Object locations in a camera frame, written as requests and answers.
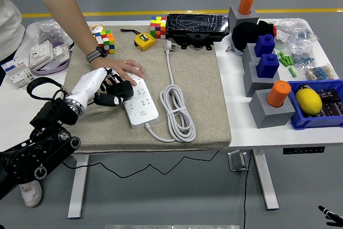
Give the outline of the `person's left hand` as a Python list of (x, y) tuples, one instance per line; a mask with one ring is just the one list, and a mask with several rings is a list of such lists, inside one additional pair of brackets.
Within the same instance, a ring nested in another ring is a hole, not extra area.
[(128, 72), (145, 79), (143, 68), (138, 62), (132, 59), (116, 61), (106, 57), (99, 57), (91, 62), (91, 66), (93, 69), (98, 69), (101, 67), (111, 68), (115, 70), (122, 79), (128, 80), (132, 86), (136, 86), (137, 83), (128, 75)]

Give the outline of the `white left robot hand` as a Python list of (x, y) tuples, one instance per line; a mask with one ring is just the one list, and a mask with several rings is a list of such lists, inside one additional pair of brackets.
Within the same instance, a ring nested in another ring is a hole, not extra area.
[(85, 75), (76, 84), (71, 94), (66, 97), (65, 102), (78, 114), (83, 114), (87, 109), (88, 102), (94, 102), (100, 106), (115, 107), (127, 101), (124, 95), (100, 94), (96, 95), (103, 81), (108, 75), (115, 75), (112, 69), (98, 68)]

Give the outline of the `black-white right robot hand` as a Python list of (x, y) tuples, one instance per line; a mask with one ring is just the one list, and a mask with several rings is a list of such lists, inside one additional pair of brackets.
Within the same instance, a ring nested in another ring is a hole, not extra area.
[(319, 205), (318, 208), (325, 215), (325, 218), (330, 220), (326, 223), (327, 226), (342, 227), (342, 216), (333, 213), (321, 205)]

